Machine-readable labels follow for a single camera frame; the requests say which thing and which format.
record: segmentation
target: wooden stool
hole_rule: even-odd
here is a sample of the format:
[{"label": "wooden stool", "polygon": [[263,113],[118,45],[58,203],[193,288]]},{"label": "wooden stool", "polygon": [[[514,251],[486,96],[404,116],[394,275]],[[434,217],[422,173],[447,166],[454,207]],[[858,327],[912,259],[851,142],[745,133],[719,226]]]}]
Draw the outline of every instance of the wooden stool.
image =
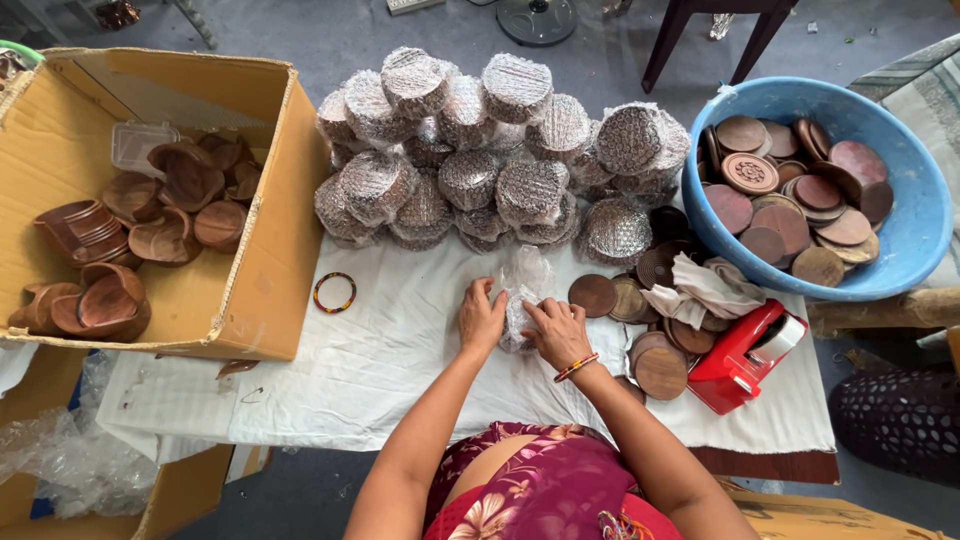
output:
[{"label": "wooden stool", "polygon": [[643,73],[643,91],[650,93],[666,65],[670,53],[677,45],[686,22],[694,13],[760,13],[754,32],[750,35],[747,48],[740,58],[740,64],[733,72],[730,85],[742,83],[754,68],[767,43],[773,39],[780,25],[790,14],[790,10],[799,0],[670,0],[663,15],[663,24],[657,34],[654,51]]}]

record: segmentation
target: woman's left hand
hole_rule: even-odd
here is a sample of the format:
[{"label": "woman's left hand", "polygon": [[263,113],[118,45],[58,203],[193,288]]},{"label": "woman's left hand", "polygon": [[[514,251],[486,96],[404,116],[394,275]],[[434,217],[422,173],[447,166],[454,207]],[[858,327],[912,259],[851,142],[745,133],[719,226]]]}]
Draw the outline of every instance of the woman's left hand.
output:
[{"label": "woman's left hand", "polygon": [[507,314],[507,291],[500,291],[490,305],[493,278],[479,278],[470,282],[460,306],[460,348],[486,357],[496,347],[503,332]]}]

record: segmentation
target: woman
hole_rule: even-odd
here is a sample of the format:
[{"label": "woman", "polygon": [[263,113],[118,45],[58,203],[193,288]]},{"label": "woman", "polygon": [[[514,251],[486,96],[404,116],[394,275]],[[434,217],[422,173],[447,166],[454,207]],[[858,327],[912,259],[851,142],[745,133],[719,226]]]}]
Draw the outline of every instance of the woman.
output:
[{"label": "woman", "polygon": [[[483,278],[467,289],[460,353],[387,439],[345,540],[757,540],[696,457],[597,361],[566,377],[620,452],[589,428],[499,422],[447,449],[503,329],[507,294],[491,307],[492,284]],[[591,358],[581,307],[552,298],[524,307],[537,323],[524,336],[558,372]]]}]

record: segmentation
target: gray carpet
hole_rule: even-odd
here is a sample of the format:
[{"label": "gray carpet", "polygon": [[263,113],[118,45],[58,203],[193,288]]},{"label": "gray carpet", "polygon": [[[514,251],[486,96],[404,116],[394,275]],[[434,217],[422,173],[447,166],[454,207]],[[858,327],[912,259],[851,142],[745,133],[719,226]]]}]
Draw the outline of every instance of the gray carpet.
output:
[{"label": "gray carpet", "polygon": [[[136,46],[205,52],[200,37],[173,6],[134,0],[142,20],[115,34],[95,35],[71,15],[54,12],[75,43],[87,47]],[[195,0],[225,55],[291,61],[315,105],[358,69],[378,69],[399,45],[413,45],[479,74],[491,55],[507,51],[548,64],[558,92],[583,102],[600,118],[604,107],[634,100],[656,101],[686,126],[719,85],[732,75],[755,16],[739,15],[729,35],[706,39],[708,15],[695,16],[666,65],[653,94],[639,76],[660,27],[665,0],[635,2],[624,18],[591,20],[592,0],[580,0],[584,19],[568,41],[525,49],[501,34],[495,4],[466,0],[391,18],[385,0]],[[816,20],[819,34],[806,25]],[[876,35],[870,29],[876,28]],[[857,76],[960,32],[960,18],[947,0],[803,1],[767,48],[751,78],[796,75],[846,85]],[[853,43],[845,43],[847,37]],[[832,388],[849,369],[834,353],[849,342],[817,344],[824,385]],[[887,344],[874,344],[890,355]],[[907,350],[901,357],[918,356]],[[375,453],[301,450],[276,452],[270,469],[230,484],[220,508],[174,536],[176,540],[339,538]],[[840,451],[842,484],[819,486],[749,480],[758,491],[846,499],[930,529],[960,536],[960,492],[881,471]]]}]

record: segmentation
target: power strip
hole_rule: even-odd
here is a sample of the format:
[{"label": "power strip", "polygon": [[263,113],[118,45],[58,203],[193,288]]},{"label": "power strip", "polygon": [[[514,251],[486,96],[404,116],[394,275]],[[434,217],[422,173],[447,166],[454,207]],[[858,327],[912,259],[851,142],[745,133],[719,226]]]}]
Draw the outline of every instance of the power strip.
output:
[{"label": "power strip", "polygon": [[390,9],[391,15],[402,15],[421,8],[436,6],[443,2],[446,2],[446,0],[387,0],[387,8]]}]

